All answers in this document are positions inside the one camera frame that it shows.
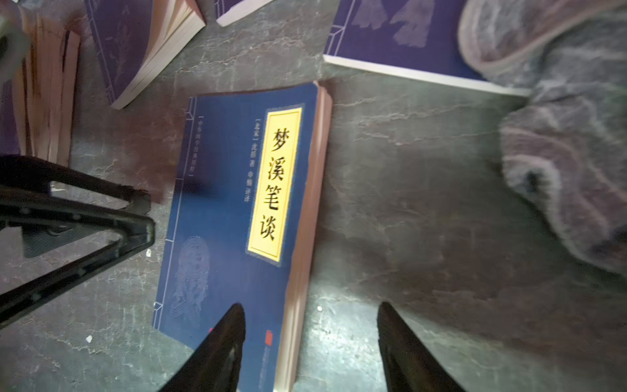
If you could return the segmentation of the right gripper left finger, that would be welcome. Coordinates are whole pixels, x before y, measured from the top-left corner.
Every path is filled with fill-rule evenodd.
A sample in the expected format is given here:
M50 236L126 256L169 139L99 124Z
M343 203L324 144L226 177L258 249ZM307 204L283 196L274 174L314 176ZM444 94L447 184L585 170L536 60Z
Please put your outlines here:
M245 336L244 309L236 303L160 391L236 392Z

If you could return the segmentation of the blue book Mengxi Bitan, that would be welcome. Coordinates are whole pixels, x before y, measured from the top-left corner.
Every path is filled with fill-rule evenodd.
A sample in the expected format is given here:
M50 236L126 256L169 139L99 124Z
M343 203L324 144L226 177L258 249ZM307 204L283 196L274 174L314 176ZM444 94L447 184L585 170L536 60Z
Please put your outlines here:
M241 391L295 383L332 107L315 82L189 100L153 327L197 348L242 305Z

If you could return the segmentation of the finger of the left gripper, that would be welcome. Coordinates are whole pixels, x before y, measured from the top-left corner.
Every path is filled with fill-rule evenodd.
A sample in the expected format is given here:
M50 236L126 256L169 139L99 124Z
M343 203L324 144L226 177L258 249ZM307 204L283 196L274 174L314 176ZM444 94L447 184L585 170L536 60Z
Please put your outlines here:
M89 190L127 202L100 207L52 194L52 183ZM141 253L155 242L148 216L150 194L29 156L1 158L1 227L20 227L24 257L33 258L102 231L119 239L1 295L6 328L70 289Z

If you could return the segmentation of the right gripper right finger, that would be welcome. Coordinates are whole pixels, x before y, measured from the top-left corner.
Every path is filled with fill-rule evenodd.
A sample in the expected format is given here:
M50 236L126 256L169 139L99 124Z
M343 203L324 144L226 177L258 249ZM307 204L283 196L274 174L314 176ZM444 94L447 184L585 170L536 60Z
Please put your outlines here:
M387 390L465 391L388 302L378 308L377 328Z

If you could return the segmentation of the grey knitted cloth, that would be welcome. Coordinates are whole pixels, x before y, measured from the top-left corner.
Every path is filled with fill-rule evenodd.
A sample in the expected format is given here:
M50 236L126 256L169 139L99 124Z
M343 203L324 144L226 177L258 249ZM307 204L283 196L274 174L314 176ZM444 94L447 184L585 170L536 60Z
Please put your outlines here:
M458 42L486 80L529 93L499 125L508 186L573 256L625 274L625 2L469 1Z

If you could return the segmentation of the blue book Hanfeizi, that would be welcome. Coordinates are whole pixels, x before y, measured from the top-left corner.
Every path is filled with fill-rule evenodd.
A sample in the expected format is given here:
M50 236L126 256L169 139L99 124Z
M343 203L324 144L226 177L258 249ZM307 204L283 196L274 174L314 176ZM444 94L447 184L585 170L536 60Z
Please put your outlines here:
M1 84L1 154L68 167L80 37L20 7L1 15L29 39L16 73Z

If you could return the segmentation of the blue book Zhuangzi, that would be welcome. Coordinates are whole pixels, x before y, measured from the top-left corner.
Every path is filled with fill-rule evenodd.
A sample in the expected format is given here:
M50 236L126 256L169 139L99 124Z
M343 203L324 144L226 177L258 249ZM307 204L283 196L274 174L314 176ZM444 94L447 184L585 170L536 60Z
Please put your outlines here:
M114 109L134 101L206 26L193 0L88 0L85 6Z

